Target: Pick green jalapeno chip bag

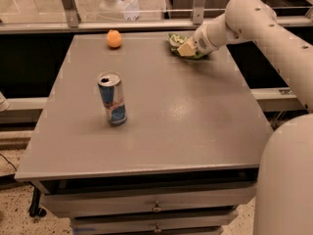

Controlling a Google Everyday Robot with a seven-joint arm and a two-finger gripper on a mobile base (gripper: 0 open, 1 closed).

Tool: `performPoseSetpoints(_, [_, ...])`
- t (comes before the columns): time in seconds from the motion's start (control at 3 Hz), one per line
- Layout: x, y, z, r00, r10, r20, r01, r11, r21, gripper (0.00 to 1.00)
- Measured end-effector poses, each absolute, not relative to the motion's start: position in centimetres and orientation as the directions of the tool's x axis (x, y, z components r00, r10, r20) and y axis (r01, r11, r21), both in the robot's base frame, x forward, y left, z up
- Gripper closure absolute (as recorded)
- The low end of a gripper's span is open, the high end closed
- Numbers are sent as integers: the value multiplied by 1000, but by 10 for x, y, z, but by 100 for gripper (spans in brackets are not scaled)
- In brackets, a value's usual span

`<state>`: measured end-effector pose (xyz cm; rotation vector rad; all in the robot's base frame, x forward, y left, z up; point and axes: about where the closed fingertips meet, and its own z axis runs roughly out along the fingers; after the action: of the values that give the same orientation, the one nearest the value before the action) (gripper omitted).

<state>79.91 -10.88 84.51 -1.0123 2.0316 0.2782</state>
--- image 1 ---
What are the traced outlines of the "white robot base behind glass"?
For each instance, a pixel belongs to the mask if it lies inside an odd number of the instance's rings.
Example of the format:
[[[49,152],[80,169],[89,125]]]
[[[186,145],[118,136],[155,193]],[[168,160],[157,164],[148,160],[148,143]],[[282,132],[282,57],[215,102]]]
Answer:
[[[103,0],[98,19],[106,22],[136,21],[140,16],[138,0]]]

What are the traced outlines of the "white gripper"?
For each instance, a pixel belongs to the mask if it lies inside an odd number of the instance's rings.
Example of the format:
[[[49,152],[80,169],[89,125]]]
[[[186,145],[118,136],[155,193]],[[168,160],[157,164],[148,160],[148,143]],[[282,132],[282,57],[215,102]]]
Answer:
[[[181,57],[192,57],[196,54],[196,49],[203,53],[208,54],[218,49],[213,42],[213,37],[217,35],[217,26],[213,22],[203,23],[200,25],[194,35],[193,41],[184,42],[178,49]]]

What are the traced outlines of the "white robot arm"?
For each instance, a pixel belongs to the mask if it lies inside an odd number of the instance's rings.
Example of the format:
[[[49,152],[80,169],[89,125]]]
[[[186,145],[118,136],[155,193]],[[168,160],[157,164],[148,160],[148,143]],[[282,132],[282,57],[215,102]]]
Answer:
[[[181,57],[251,42],[307,111],[278,127],[262,152],[253,235],[313,235],[313,46],[277,23],[262,0],[229,0],[178,47]]]

